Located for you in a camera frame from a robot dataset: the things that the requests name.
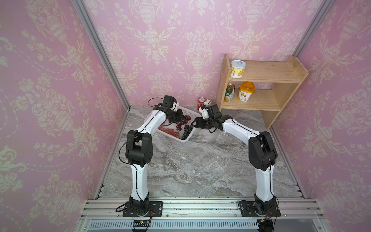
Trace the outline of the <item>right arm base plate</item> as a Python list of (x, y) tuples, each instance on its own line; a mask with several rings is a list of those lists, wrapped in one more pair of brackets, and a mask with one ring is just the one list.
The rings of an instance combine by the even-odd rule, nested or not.
[(242, 217), (280, 217), (281, 212), (275, 200), (268, 202), (241, 200), (238, 208)]

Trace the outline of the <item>dark red grape bunch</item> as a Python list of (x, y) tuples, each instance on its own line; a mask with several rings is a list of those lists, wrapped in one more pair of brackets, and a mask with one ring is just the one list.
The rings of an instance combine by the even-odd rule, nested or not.
[(176, 130), (177, 131), (182, 131), (184, 130), (184, 127), (186, 125), (190, 125), (192, 117), (191, 116), (183, 116), (181, 121), (176, 122)]

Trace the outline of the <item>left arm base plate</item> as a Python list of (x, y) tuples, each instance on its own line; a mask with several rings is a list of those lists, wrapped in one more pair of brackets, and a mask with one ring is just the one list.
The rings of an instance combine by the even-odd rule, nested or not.
[(123, 217), (162, 217), (162, 210), (163, 202), (161, 201), (126, 202)]

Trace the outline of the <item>black grape bunch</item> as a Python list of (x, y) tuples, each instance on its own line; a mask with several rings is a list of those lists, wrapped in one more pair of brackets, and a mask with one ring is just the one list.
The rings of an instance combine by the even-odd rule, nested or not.
[(184, 133), (183, 133), (181, 139), (182, 140), (186, 140), (190, 136), (192, 130), (193, 130), (193, 126), (192, 125), (186, 125), (184, 127)]

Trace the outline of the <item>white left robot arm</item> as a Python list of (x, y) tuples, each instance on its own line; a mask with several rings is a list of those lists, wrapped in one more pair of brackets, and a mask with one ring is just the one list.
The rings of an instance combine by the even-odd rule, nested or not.
[(149, 118), (136, 130), (127, 134), (125, 157), (132, 171), (132, 190), (128, 200), (128, 211), (138, 216), (144, 216), (150, 211), (149, 191), (147, 187), (147, 172), (153, 157), (152, 135), (168, 121), (180, 121), (183, 113), (178, 104), (173, 107), (155, 106)]

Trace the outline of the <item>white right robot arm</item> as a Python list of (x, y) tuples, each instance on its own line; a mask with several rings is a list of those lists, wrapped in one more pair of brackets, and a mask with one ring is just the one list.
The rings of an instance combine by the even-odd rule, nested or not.
[(273, 191), (273, 170), (278, 157), (271, 134), (248, 128), (232, 117), (225, 115), (217, 119), (196, 118), (192, 126), (213, 133), (221, 130), (248, 145), (248, 159), (255, 168), (257, 188), (254, 207), (260, 216), (279, 217), (279, 200)]

